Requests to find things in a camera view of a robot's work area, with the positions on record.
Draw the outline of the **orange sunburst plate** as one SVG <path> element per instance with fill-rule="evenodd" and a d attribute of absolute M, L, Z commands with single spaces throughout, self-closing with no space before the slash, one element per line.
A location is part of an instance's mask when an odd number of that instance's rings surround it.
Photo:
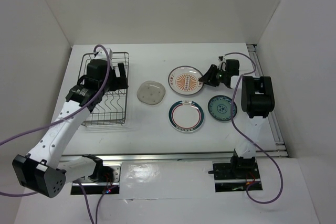
<path fill-rule="evenodd" d="M 199 93 L 204 84 L 199 81 L 202 73 L 191 66 L 174 68 L 168 76 L 169 87 L 177 94 L 190 96 Z"/>

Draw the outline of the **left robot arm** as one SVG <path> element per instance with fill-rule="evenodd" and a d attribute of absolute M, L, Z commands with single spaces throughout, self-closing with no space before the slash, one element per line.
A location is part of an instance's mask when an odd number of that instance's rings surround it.
<path fill-rule="evenodd" d="M 69 90 L 59 113 L 59 124 L 48 129 L 38 144 L 25 156 L 17 155 L 12 166 L 19 183 L 49 198 L 56 197 L 64 185 L 87 177 L 93 182 L 110 181 L 113 169 L 102 159 L 85 154 L 61 164 L 60 158 L 79 126 L 87 119 L 109 91 L 128 88 L 123 63 L 117 68 L 106 60 L 94 59 L 87 64 L 86 74 Z"/>

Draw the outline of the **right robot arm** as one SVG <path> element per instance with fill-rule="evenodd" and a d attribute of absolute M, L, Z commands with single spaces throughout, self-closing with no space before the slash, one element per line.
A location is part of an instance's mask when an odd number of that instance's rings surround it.
<path fill-rule="evenodd" d="M 257 143 L 261 126 L 275 108 L 272 80 L 269 76 L 253 77 L 254 73 L 240 73 L 240 62 L 236 59 L 223 59 L 220 64 L 211 65 L 199 81 L 208 86 L 217 87 L 221 83 L 234 90 L 230 102 L 230 121 L 242 136 L 234 149 L 230 160 L 229 172 L 235 178 L 242 177 L 251 168 L 256 159 L 256 150 L 262 150 Z M 247 125 L 242 131 L 234 122 L 234 100 L 241 93 L 240 105 L 248 116 Z"/>

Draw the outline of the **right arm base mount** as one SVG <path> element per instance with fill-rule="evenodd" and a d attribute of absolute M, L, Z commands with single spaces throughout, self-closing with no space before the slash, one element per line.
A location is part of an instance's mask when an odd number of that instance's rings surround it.
<path fill-rule="evenodd" d="M 232 156 L 229 163 L 214 163 L 208 174 L 214 176 L 215 191 L 234 192 L 262 190 L 262 183 L 256 159 Z"/>

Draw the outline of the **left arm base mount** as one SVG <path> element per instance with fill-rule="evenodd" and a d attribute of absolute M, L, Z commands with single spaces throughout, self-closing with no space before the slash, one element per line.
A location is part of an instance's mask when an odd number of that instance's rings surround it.
<path fill-rule="evenodd" d="M 120 193 L 120 164 L 108 165 L 102 159 L 90 154 L 82 157 L 94 162 L 92 174 L 79 178 L 79 182 L 88 195 L 102 193 L 117 195 Z"/>

